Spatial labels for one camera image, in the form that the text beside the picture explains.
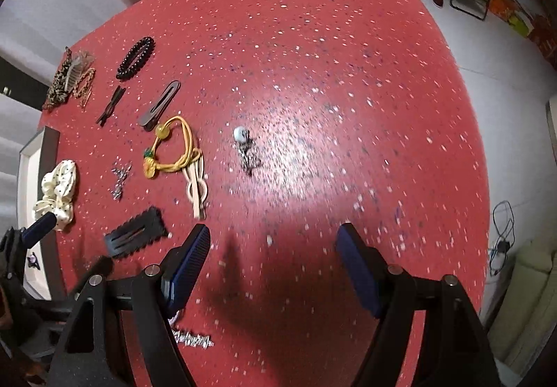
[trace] white tiled floor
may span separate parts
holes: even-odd
[[[557,165],[545,105],[557,94],[557,72],[536,45],[488,13],[479,21],[445,0],[424,1],[455,56],[484,140],[491,209],[509,200],[518,247],[536,242],[557,248]],[[489,241],[496,233],[493,225]],[[487,278],[482,315],[499,278]]]

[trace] speckled tabletop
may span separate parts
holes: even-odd
[[[144,36],[155,52],[100,128],[116,68]],[[178,323],[215,343],[182,348],[199,386],[350,385],[375,321],[334,250],[347,220],[415,276],[456,274],[479,306],[483,145],[455,60],[420,0],[144,0],[73,49],[96,57],[91,99],[85,111],[71,98],[41,120],[61,132],[58,159],[79,168],[75,222],[58,235],[68,288],[105,254],[103,235],[150,205],[172,237],[116,262],[114,277],[160,262],[194,225],[184,177],[141,170],[154,134],[138,117],[182,82],[162,120],[180,114],[191,125],[209,186],[212,249]],[[233,147],[238,125],[259,147],[251,178]],[[176,130],[157,151],[163,162],[182,152]],[[133,164],[120,202],[110,193],[115,161]],[[138,386],[149,385],[125,319]]]

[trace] screw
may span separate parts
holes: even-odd
[[[160,272],[160,267],[158,264],[152,264],[145,268],[145,273],[148,277],[156,276]]]
[[[455,287],[456,285],[458,285],[458,279],[452,274],[447,274],[446,276],[443,276],[443,280],[450,287]]]
[[[386,268],[394,276],[400,276],[405,270],[397,264],[389,264]]]
[[[100,276],[100,275],[98,275],[98,274],[95,275],[95,276],[91,276],[91,277],[89,278],[89,284],[90,284],[91,286],[97,286],[97,285],[98,285],[99,283],[101,283],[101,282],[102,282],[102,276]]]

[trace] bracelet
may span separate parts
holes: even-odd
[[[178,159],[173,164],[161,164],[155,160],[155,154],[157,152],[157,145],[161,140],[165,140],[171,133],[170,125],[174,121],[180,121],[182,125],[182,133],[184,135],[184,143],[186,144],[186,151],[180,159]],[[155,134],[157,138],[155,143],[152,144],[151,148],[147,148],[143,153],[143,173],[147,178],[152,178],[155,176],[157,170],[161,170],[166,173],[172,173],[180,171],[182,168],[187,167],[187,165],[195,162],[201,156],[201,150],[199,148],[194,148],[193,146],[193,135],[191,134],[191,129],[182,117],[176,116],[170,118],[166,123],[160,124],[155,128]]]
[[[155,50],[155,40],[150,36],[146,36],[141,40],[137,41],[130,51],[124,57],[124,60],[118,66],[118,72],[116,73],[116,79],[119,80],[129,80],[135,76],[149,57],[151,57],[152,52]]]

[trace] white scrunchie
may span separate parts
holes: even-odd
[[[56,216],[55,230],[60,231],[73,220],[73,192],[77,182],[77,168],[74,161],[60,162],[45,175],[41,182],[42,200],[35,203],[34,218],[39,219],[47,212]]]

